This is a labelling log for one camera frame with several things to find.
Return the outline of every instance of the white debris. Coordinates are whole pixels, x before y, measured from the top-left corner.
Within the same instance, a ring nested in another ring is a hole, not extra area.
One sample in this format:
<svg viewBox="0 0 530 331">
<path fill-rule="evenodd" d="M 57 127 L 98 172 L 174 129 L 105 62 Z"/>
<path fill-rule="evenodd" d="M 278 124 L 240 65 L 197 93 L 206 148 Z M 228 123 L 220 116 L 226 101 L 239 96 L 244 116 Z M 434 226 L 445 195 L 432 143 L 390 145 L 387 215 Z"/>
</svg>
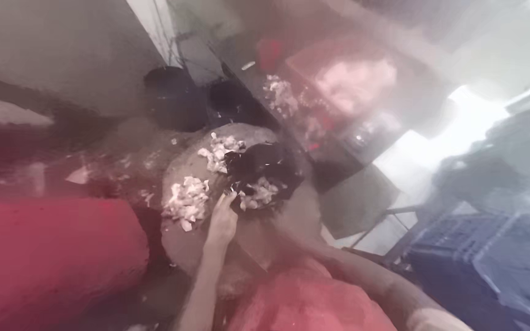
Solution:
<svg viewBox="0 0 530 331">
<path fill-rule="evenodd" d="M 158 155 L 159 155 L 159 152 L 158 152 L 158 151 L 152 152 L 152 153 L 146 158 L 146 160 L 144 160 L 143 164 L 144 164 L 144 167 L 145 167 L 147 170 L 151 170 L 151 169 L 156 165 Z"/>
<path fill-rule="evenodd" d="M 228 170 L 225 165 L 225 154 L 228 152 L 243 152 L 245 143 L 242 140 L 236 140 L 233 136 L 220 137 L 212 132 L 212 141 L 210 142 L 211 151 L 201 148 L 197 154 L 208 159 L 208 170 L 227 174 Z"/>
<path fill-rule="evenodd" d="M 151 193 L 147 190 L 140 190 L 140 196 L 144 198 L 144 202 L 147 203 L 147 207 L 151 206 L 151 199 L 154 197 L 154 193 Z"/>
<path fill-rule="evenodd" d="M 257 209 L 266 206 L 271 202 L 273 196 L 279 192 L 279 188 L 261 177 L 255 184 L 247 184 L 248 187 L 254 190 L 254 194 L 249 196 L 245 192 L 240 191 L 240 208 L 242 210 Z"/>
<path fill-rule="evenodd" d="M 87 168 L 86 165 L 82 166 L 81 168 L 73 171 L 69 176 L 65 178 L 66 181 L 70 181 L 71 183 L 75 184 L 87 184 L 89 181 L 89 174 L 90 170 Z"/>
<path fill-rule="evenodd" d="M 173 184 L 171 193 L 173 196 L 163 206 L 163 215 L 170 216 L 174 220 L 180 220 L 181 227 L 190 231 L 196 220 L 205 217 L 205 202 L 208 200 L 208 181 L 187 176 L 183 184 Z"/>
<path fill-rule="evenodd" d="M 135 324 L 135 325 L 129 326 L 125 331 L 152 331 L 152 330 L 154 329 L 151 327 L 147 327 L 142 324 Z"/>
<path fill-rule="evenodd" d="M 298 100 L 291 91 L 291 83 L 282 80 L 277 75 L 267 75 L 266 84 L 265 90 L 274 93 L 271 96 L 273 100 L 269 103 L 269 108 L 274 110 L 277 107 L 281 107 L 287 109 L 290 116 L 293 116 L 298 111 Z"/>
<path fill-rule="evenodd" d="M 255 65 L 255 63 L 256 63 L 255 61 L 251 61 L 251 62 L 249 62 L 249 63 L 243 65 L 243 67 L 240 68 L 240 70 L 245 71 L 246 69 L 249 69 L 250 67 L 252 67 L 253 65 Z"/>
<path fill-rule="evenodd" d="M 119 161 L 120 163 L 124 165 L 124 168 L 126 169 L 128 169 L 128 167 L 132 164 L 132 161 L 130 161 L 130 156 L 132 155 L 128 154 L 126 155 L 126 157 L 124 157 L 122 160 Z"/>
</svg>

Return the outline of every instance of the crumbled food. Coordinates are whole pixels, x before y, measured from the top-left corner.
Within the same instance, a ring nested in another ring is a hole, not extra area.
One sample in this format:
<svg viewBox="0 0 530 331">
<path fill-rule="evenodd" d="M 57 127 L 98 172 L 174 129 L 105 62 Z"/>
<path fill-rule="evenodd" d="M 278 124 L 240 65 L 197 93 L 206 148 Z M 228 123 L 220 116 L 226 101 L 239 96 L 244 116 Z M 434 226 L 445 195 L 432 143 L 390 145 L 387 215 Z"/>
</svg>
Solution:
<svg viewBox="0 0 530 331">
<path fill-rule="evenodd" d="M 216 133 L 212 132 L 210 147 L 212 149 L 211 151 L 206 148 L 201 148 L 197 151 L 197 154 L 208 159 L 208 170 L 214 173 L 227 174 L 225 154 L 228 152 L 242 153 L 246 145 L 244 141 L 236 140 L 231 135 L 228 137 L 217 137 Z"/>
<path fill-rule="evenodd" d="M 208 181 L 187 176 L 183 184 L 173 184 L 171 193 L 173 196 L 163 206 L 163 215 L 179 220 L 185 231 L 192 229 L 191 223 L 205 218 L 205 202 L 208 201 Z"/>
<path fill-rule="evenodd" d="M 270 96 L 272 101 L 269 103 L 271 110 L 288 109 L 290 116 L 293 116 L 298 111 L 298 100 L 291 91 L 290 82 L 282 80 L 277 75 L 267 75 L 264 90 L 273 92 Z"/>
<path fill-rule="evenodd" d="M 259 178 L 255 184 L 247 184 L 247 187 L 252 188 L 254 193 L 248 195 L 244 191 L 239 192 L 240 208 L 242 210 L 246 210 L 247 208 L 257 209 L 266 206 L 271 202 L 273 196 L 279 192 L 279 188 L 269 183 L 265 177 Z"/>
</svg>

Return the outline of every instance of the wall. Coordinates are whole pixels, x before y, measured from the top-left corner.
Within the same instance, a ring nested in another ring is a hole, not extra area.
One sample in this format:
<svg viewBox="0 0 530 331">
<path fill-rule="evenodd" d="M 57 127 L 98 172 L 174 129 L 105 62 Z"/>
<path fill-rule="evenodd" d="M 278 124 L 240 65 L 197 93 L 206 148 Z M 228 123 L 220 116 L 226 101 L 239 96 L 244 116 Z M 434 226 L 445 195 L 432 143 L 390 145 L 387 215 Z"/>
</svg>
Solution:
<svg viewBox="0 0 530 331">
<path fill-rule="evenodd" d="M 133 115 L 143 76 L 161 65 L 125 0 L 0 0 L 0 81 Z"/>
</svg>

